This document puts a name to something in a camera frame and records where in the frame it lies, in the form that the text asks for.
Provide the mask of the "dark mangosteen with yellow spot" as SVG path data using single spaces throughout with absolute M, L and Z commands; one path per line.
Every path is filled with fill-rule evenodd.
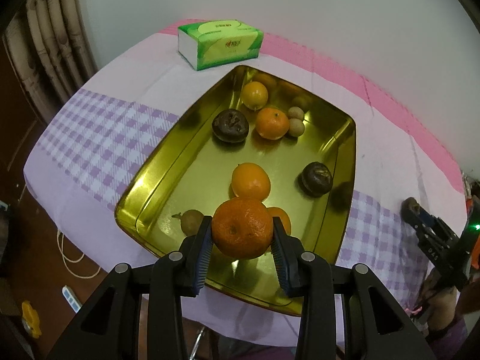
M 309 196 L 321 197 L 332 189 L 333 177 L 325 164 L 312 162 L 299 174 L 298 182 Z

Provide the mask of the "dark brown mangosteen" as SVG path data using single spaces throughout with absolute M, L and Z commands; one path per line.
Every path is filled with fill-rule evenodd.
M 211 128 L 219 140 L 236 144 L 246 140 L 250 125 L 243 113 L 235 109 L 227 109 L 215 117 Z

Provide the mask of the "pink foam mat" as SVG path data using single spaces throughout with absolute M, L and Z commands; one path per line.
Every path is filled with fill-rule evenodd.
M 265 34 L 256 61 L 352 116 L 357 133 L 355 186 L 388 197 L 461 198 L 461 170 L 452 155 L 400 103 L 370 80 L 313 49 Z

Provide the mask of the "beige patterned curtain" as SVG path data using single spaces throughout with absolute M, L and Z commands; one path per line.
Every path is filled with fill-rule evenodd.
M 2 40 L 27 100 L 47 123 L 97 72 L 78 0 L 19 0 Z

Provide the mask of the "white power strip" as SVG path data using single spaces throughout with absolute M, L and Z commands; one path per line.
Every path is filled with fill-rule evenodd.
M 62 287 L 61 292 L 64 299 L 67 301 L 72 310 L 77 313 L 80 310 L 82 304 L 75 295 L 74 291 L 70 287 L 65 285 L 64 287 Z

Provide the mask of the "purple plaid tablecloth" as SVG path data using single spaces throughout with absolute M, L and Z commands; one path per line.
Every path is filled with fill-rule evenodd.
M 415 299 L 427 261 L 400 205 L 415 197 L 460 232 L 467 219 L 456 161 L 422 124 L 370 80 L 314 51 L 272 35 L 251 66 L 300 86 L 346 112 L 355 122 L 355 184 L 338 263 L 370 266 L 403 306 Z M 116 224 L 114 208 L 147 156 L 180 116 L 228 71 L 195 71 L 178 53 L 176 36 L 155 33 L 111 61 L 60 110 L 28 157 L 30 193 L 57 228 L 99 266 L 141 266 L 154 256 Z M 280 206 L 300 235 L 314 201 L 296 187 L 302 168 L 329 151 L 340 164 L 340 125 L 308 144 L 305 136 L 279 142 L 250 136 L 241 147 L 209 141 L 193 162 L 172 212 L 211 214 L 228 196 L 233 169 L 244 162 L 268 173 L 268 203 Z

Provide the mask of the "small orange citrus fruit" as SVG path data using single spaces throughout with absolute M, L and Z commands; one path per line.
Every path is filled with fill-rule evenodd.
M 290 221 L 289 215 L 283 209 L 281 209 L 280 207 L 276 207 L 276 206 L 269 207 L 268 212 L 270 213 L 270 215 L 273 218 L 278 217 L 279 219 L 281 219 L 281 223 L 282 223 L 283 228 L 286 231 L 286 234 L 290 235 L 291 234 L 291 221 Z

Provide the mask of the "small brown-green kiwi fruit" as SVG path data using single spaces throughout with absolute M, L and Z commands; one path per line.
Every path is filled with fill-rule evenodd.
M 197 210 L 187 210 L 172 217 L 180 220 L 181 230 L 186 236 L 196 235 L 203 222 L 203 213 Z

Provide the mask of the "green tissue pack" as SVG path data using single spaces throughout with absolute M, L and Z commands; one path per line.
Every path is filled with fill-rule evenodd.
M 264 32 L 236 19 L 184 24 L 177 28 L 177 49 L 196 70 L 255 59 Z

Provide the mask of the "yellow lemon in tin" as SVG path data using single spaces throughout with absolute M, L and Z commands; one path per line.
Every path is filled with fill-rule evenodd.
M 264 84 L 252 81 L 244 85 L 240 98 L 246 108 L 258 111 L 268 103 L 269 92 Z

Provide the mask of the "red gold toffee tin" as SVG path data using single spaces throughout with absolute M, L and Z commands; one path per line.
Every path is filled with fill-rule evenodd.
M 240 65 L 174 124 L 115 208 L 118 226 L 156 256 L 201 215 L 252 197 L 329 263 L 352 205 L 356 124 L 310 91 Z

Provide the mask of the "dimpled orange mandarin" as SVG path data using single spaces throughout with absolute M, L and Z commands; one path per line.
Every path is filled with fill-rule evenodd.
M 234 259 L 258 258 L 272 242 L 273 220 L 266 206 L 250 197 L 220 204 L 211 220 L 213 243 Z

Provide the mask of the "yellow toy on floor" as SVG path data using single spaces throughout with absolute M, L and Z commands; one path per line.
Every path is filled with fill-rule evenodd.
M 22 323 L 26 332 L 32 336 L 32 338 L 38 339 L 42 334 L 38 312 L 32 307 L 30 301 L 23 301 L 21 309 Z

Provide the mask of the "mandarin with green stem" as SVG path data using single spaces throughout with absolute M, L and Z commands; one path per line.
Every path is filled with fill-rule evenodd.
M 256 132 L 264 139 L 279 140 L 287 134 L 289 128 L 287 115 L 276 108 L 263 108 L 256 116 Z

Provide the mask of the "smooth orange citrus fruit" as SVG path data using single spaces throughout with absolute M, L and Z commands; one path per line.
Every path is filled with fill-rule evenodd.
M 258 164 L 241 163 L 233 170 L 231 188 L 236 197 L 251 197 L 264 201 L 271 192 L 271 181 Z

